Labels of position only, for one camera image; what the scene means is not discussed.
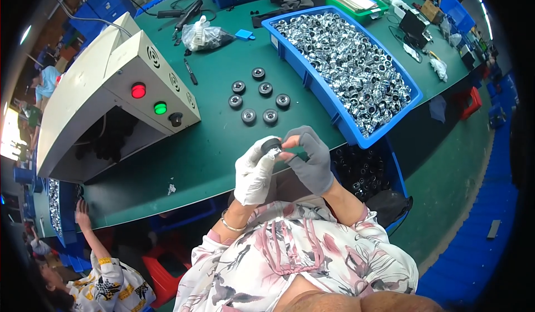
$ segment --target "woman's right hand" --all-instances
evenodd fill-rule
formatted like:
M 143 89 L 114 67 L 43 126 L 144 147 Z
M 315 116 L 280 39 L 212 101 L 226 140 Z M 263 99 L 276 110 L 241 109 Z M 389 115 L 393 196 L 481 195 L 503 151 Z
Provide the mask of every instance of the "woman's right hand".
M 284 159 L 294 170 L 305 187 L 314 195 L 321 197 L 334 182 L 329 148 L 310 126 L 294 128 L 284 137 L 283 149 L 297 146 L 304 148 L 309 156 L 308 161 L 305 162 L 289 152 L 280 153 L 279 158 Z
M 89 206 L 84 199 L 80 199 L 76 204 L 76 221 L 82 232 L 91 231 L 91 220 L 89 219 Z

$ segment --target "gray fingerless glove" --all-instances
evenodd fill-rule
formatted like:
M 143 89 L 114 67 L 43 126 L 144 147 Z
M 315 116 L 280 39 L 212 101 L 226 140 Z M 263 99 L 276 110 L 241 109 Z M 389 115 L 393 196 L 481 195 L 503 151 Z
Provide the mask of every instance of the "gray fingerless glove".
M 286 163 L 294 170 L 305 187 L 314 195 L 321 196 L 331 188 L 334 182 L 329 148 L 310 126 L 290 130 L 284 137 L 283 143 L 292 135 L 300 136 L 299 146 L 304 148 L 310 159 L 304 162 L 294 155 Z

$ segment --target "fluorescent light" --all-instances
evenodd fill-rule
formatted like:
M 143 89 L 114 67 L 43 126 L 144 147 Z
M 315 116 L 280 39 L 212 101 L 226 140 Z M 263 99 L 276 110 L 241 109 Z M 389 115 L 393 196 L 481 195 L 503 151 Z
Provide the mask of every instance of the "fluorescent light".
M 26 31 L 24 31 L 23 37 L 20 39 L 20 43 L 21 43 L 21 44 L 22 44 L 23 41 L 26 39 L 26 36 L 29 34 L 30 29 L 31 29 L 31 25 L 26 29 Z
M 491 21 L 488 20 L 488 15 L 486 13 L 485 13 L 485 21 L 487 21 L 488 34 L 491 36 L 491 40 L 492 40 Z

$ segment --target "red button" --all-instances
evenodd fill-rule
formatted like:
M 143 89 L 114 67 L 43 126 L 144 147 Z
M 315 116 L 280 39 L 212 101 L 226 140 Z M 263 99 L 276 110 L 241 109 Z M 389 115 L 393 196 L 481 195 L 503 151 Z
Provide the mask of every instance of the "red button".
M 140 99 L 146 94 L 144 84 L 135 84 L 132 86 L 132 97 L 135 99 Z

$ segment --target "black bag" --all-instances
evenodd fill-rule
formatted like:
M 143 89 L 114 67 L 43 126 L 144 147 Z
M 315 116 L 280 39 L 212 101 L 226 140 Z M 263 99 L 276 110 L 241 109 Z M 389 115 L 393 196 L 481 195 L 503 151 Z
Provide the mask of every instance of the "black bag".
M 412 196 L 405 198 L 403 193 L 383 190 L 371 197 L 366 206 L 377 212 L 377 222 L 383 228 L 387 228 L 391 223 L 399 220 L 406 212 L 412 208 Z

